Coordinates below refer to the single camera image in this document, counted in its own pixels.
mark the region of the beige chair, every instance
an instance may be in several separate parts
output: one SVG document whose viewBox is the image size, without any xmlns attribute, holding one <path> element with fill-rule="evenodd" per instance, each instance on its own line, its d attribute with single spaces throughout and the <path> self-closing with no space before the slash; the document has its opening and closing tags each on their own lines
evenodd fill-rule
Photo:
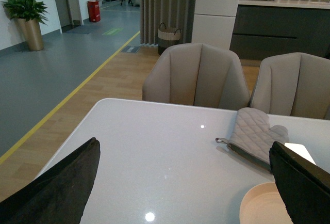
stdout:
<svg viewBox="0 0 330 224">
<path fill-rule="evenodd" d="M 330 60 L 304 53 L 264 59 L 250 107 L 268 114 L 330 119 Z"/>
<path fill-rule="evenodd" d="M 238 110 L 250 94 L 238 56 L 208 44 L 167 48 L 142 87 L 146 101 Z"/>
</svg>

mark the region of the gray oven mitt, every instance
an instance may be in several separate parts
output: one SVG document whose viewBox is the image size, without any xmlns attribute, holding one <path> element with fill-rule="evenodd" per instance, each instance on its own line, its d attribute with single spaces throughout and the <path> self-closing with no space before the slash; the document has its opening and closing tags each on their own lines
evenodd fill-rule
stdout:
<svg viewBox="0 0 330 224">
<path fill-rule="evenodd" d="M 268 121 L 269 116 L 263 111 L 248 107 L 240 109 L 230 139 L 216 138 L 216 141 L 227 144 L 231 150 L 270 170 L 269 149 L 274 141 L 286 143 L 289 137 L 284 126 L 270 128 Z"/>
</svg>

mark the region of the red trash bin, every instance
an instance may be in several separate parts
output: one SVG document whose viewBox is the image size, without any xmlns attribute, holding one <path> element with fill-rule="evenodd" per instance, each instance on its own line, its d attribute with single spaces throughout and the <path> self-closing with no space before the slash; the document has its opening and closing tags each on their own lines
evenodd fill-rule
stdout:
<svg viewBox="0 0 330 224">
<path fill-rule="evenodd" d="M 101 20 L 100 8 L 98 6 L 98 1 L 87 1 L 88 15 L 90 22 L 98 22 Z"/>
</svg>

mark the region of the beige bowl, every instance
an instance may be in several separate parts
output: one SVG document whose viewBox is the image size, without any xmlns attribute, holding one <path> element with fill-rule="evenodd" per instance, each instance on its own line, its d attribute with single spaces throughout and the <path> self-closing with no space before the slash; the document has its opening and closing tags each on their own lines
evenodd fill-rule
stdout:
<svg viewBox="0 0 330 224">
<path fill-rule="evenodd" d="M 245 194 L 239 219 L 241 224 L 293 224 L 274 182 L 254 186 Z"/>
</svg>

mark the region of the gray floor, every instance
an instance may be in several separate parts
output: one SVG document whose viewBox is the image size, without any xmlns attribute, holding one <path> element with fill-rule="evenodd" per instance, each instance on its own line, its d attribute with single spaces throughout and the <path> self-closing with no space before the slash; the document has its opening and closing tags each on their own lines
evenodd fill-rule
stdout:
<svg viewBox="0 0 330 224">
<path fill-rule="evenodd" d="M 103 35 L 112 28 L 122 30 Z M 101 21 L 84 30 L 47 34 L 42 51 L 0 57 L 0 156 L 140 30 L 140 8 L 103 3 Z M 140 45 L 139 36 L 129 45 Z"/>
</svg>

